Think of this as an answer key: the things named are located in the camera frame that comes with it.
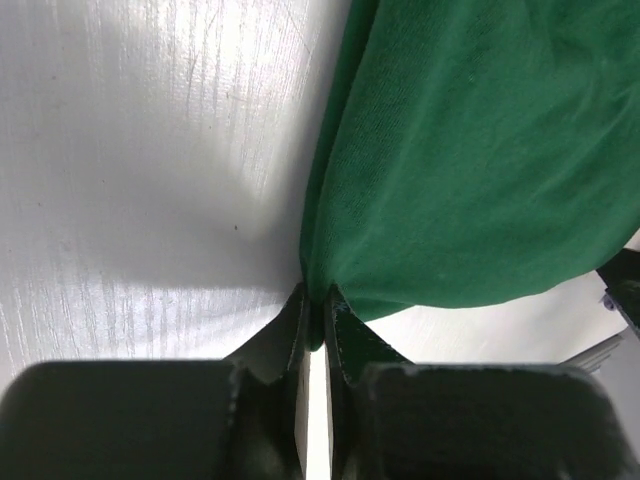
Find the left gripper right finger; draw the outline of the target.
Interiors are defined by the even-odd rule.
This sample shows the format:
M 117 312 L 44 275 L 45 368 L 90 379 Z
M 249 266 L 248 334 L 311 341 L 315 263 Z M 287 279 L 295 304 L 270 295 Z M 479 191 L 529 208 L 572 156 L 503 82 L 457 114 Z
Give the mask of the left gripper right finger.
M 324 303 L 335 479 L 635 479 L 604 390 L 566 365 L 415 364 Z

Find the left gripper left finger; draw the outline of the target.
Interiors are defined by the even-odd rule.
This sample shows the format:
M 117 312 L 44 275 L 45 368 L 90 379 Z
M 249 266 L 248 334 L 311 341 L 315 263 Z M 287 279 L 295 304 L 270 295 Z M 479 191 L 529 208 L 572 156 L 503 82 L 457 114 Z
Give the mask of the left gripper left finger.
M 52 361 L 1 400 L 5 479 L 300 479 L 309 301 L 220 360 Z

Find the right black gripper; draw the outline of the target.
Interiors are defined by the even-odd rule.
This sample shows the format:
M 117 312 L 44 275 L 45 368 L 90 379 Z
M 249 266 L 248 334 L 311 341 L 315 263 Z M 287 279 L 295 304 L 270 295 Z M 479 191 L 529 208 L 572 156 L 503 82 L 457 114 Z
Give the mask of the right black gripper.
M 640 328 L 640 252 L 624 248 L 597 269 L 606 285 L 606 296 L 635 335 Z

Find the green t shirt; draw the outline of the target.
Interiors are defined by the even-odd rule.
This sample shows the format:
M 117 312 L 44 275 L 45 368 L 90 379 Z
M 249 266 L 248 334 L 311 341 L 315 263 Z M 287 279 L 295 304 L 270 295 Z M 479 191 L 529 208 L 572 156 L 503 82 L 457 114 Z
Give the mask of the green t shirt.
M 375 320 L 595 270 L 639 228 L 635 1 L 354 1 L 300 263 Z

